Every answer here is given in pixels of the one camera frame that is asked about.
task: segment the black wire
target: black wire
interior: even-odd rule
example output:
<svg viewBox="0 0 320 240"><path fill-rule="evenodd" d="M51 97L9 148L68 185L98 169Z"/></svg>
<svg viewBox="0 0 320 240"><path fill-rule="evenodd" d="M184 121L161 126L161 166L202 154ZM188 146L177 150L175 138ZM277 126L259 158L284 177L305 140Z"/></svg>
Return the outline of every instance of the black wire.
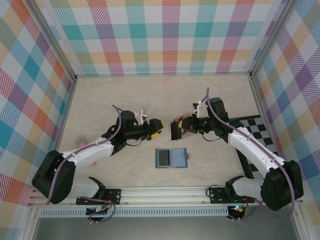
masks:
<svg viewBox="0 0 320 240"><path fill-rule="evenodd" d="M217 141L217 140L221 139L221 137L219 137L219 138L217 138L217 139L215 139L215 140L208 140L208 139L205 138L205 136L202 135L202 137L203 137L203 139L206 140L207 142L214 142L214 141Z"/></svg>
<svg viewBox="0 0 320 240"><path fill-rule="evenodd" d="M139 142L138 145L131 145L131 144L129 144L129 143L126 143L126 145L131 146L131 147L137 147L137 146L139 146L141 143L142 143L142 139L140 138L140 142Z"/></svg>
<svg viewBox="0 0 320 240"><path fill-rule="evenodd" d="M217 186L218 188L220 188L220 186L218 186L218 185L211 185L210 187L208 187L206 190L205 190L205 194L210 198L210 196L209 196L209 194L208 194L208 190L211 188L211 187L213 187L213 186Z"/></svg>

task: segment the small pink object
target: small pink object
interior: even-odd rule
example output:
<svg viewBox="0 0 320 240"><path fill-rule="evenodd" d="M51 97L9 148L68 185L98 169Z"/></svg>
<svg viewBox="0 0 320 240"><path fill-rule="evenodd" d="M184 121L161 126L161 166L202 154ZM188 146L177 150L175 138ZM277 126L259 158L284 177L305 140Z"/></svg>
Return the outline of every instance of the small pink object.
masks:
<svg viewBox="0 0 320 240"><path fill-rule="evenodd" d="M85 145L87 145L87 141L86 141L86 139L85 139L84 136L77 136L77 137L75 138L75 140L74 140L74 143L77 144L78 148L82 148L82 147L84 147ZM97 164L96 161L93 162L93 163L91 163L91 165L93 165L93 166L96 165L96 164Z"/></svg>

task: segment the white plastic piece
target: white plastic piece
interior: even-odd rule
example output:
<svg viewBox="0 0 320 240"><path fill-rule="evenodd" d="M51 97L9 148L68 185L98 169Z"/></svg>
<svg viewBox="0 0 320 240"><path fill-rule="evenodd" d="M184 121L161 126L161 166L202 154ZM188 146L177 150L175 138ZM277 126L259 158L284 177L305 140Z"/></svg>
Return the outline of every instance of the white plastic piece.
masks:
<svg viewBox="0 0 320 240"><path fill-rule="evenodd" d="M204 102L202 102L201 100L199 100L199 101L197 102L196 110L193 111L194 113L196 113L196 117L197 117L197 118L200 118L200 109L202 109L202 104L203 104L203 103L204 103Z"/></svg>
<svg viewBox="0 0 320 240"><path fill-rule="evenodd" d="M91 179L74 180L67 198L87 197L92 198L99 190L98 184Z"/></svg>
<svg viewBox="0 0 320 240"><path fill-rule="evenodd" d="M238 196L248 196L255 199L261 198L261 188L263 180L259 179L249 179L247 177L242 177L232 184L235 194Z"/></svg>
<svg viewBox="0 0 320 240"><path fill-rule="evenodd" d="M284 164L286 160L275 155L264 145L262 145L257 139L250 134L250 132L245 127L238 128L241 132L249 135L251 139L254 139L260 146L262 146L266 151L268 151L274 159L276 159L281 165ZM259 170L263 178L266 177L266 174L270 171L270 168L277 169L278 166L275 162L272 161L263 151L261 151L253 142L244 137L242 134L237 131L233 131L228 136L228 142L231 146L238 149L253 165Z"/></svg>
<svg viewBox="0 0 320 240"><path fill-rule="evenodd" d="M75 154L72 158L70 158L70 162L74 162L76 168L75 168L75 172L78 172L79 170L81 170L82 168L84 168L87 165L90 165L100 159L103 158L107 158L110 157L113 150L114 150L114 146L111 144L110 141L105 142L103 144L100 144L102 141L105 141L105 138L100 137L97 141L96 141L96 145L85 149L81 152L79 152L78 154ZM63 157L66 158L68 155L72 154L74 152L73 151L67 151L67 152L63 152Z"/></svg>
<svg viewBox="0 0 320 240"><path fill-rule="evenodd" d="M135 113L134 113L134 117L135 117L136 119L139 119L139 120L140 120L140 124L144 124L144 121L145 121L146 118L148 117L147 114L148 114L148 110L145 109L145 108L143 108L143 109L141 109L140 112L135 112Z"/></svg>

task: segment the metal frame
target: metal frame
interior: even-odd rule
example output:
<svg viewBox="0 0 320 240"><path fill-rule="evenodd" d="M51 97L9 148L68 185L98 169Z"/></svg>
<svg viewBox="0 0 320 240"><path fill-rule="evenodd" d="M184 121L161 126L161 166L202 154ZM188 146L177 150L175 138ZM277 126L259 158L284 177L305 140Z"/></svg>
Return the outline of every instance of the metal frame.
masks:
<svg viewBox="0 0 320 240"><path fill-rule="evenodd" d="M234 75L247 75L246 71L234 71L234 72L218 72L218 73L153 73L153 74L125 74L125 75L82 75L79 74L79 79L83 78L118 78L118 77L162 77L162 76L234 76Z"/></svg>
<svg viewBox="0 0 320 240"><path fill-rule="evenodd" d="M303 216L303 205L296 205L293 213L293 219L299 236L302 240L311 240L306 221Z"/></svg>
<svg viewBox="0 0 320 240"><path fill-rule="evenodd" d="M44 9L46 10L46 13L49 15L50 20L52 21L56 31L58 32L66 51L68 52L68 54L70 55L70 58L73 61L73 66L75 71L77 71L78 74L84 74L85 72L83 71L83 68L79 62L79 59L77 58L76 53L73 47L71 46L71 43L67 37L67 34L65 33L61 25L61 22L59 21L58 16L53 6L50 3L50 0L41 0L41 1L44 6Z"/></svg>
<svg viewBox="0 0 320 240"><path fill-rule="evenodd" d="M60 129L59 129L58 135L57 135L57 139L56 139L56 143L55 143L55 147L54 147L55 150L59 150L59 147L60 147L60 144L61 144L61 140L62 140L62 136L64 134L64 130L65 130L65 127L66 127L67 118L68 118L69 111L70 111L70 108L71 108L72 100L74 99L74 95L75 95L75 92L76 92L76 87L77 87L77 79L75 79L75 81L72 83L72 86L71 86L69 100L68 100L68 102L66 104L65 113L64 113L64 116L63 116L63 119L62 119L62 123L61 123Z"/></svg>
<svg viewBox="0 0 320 240"><path fill-rule="evenodd" d="M73 81L76 80L76 73L72 69L65 53L61 49L54 33L52 32L50 26L48 25L45 17L43 16L41 10L39 9L38 5L33 0L24 0L24 4L29 9L31 15L35 19L36 23L39 25L41 32L45 36L46 40L48 41L49 45L51 46L52 50L54 51L57 59L60 61L62 67L68 74L68 77Z"/></svg>
<svg viewBox="0 0 320 240"><path fill-rule="evenodd" d="M278 40L278 37L280 36L282 30L284 29L287 20L289 19L291 13L295 9L297 3L299 0L287 0L285 6L283 7L283 11L281 13L281 16L279 17L278 21L276 22L264 48L262 49L260 55L258 56L258 59L256 60L255 65L253 66L251 75L254 77L257 75L263 64L265 63L272 47Z"/></svg>
<svg viewBox="0 0 320 240"><path fill-rule="evenodd" d="M254 101L256 104L256 108L258 109L259 115L262 118L262 121L265 125L265 128L266 128L270 138L272 139L273 142L275 142L274 136L272 135L271 126L268 121L268 117L267 117L266 112L264 111L264 107L262 105L262 99L259 95L256 82L253 80L253 78L249 74L248 74L248 80L249 80L249 84L250 84L250 87L252 90L253 98L254 98ZM275 147L276 151L279 152L279 149L277 148L277 146L274 145L274 147Z"/></svg>
<svg viewBox="0 0 320 240"><path fill-rule="evenodd" d="M32 240L35 235L41 210L39 208L29 208L28 211L28 221L19 240Z"/></svg>
<svg viewBox="0 0 320 240"><path fill-rule="evenodd" d="M233 203L210 204L206 195L207 186L172 187L121 187L121 207L196 207L196 206L233 206ZM29 206L34 208L53 207L46 205L47 199L37 190L31 196ZM66 198L58 205L80 207L75 198Z"/></svg>

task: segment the metal bracket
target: metal bracket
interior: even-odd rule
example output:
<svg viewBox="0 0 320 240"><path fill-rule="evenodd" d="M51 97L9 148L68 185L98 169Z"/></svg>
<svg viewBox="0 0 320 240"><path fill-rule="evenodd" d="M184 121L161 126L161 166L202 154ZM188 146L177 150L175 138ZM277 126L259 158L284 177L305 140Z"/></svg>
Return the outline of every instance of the metal bracket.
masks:
<svg viewBox="0 0 320 240"><path fill-rule="evenodd" d="M223 187L211 187L209 188L209 196L210 196L210 203L211 204L246 204L247 199L245 196L238 196L235 198L235 201L230 201L227 192ZM252 204L255 202L255 199L252 197L247 197L248 203Z"/></svg>
<svg viewBox="0 0 320 240"><path fill-rule="evenodd" d="M112 202L114 205L120 204L121 199L121 189L105 189L104 196L107 201ZM76 205L103 205L102 202L94 201L94 200L87 200L82 197L77 197L75 200Z"/></svg>

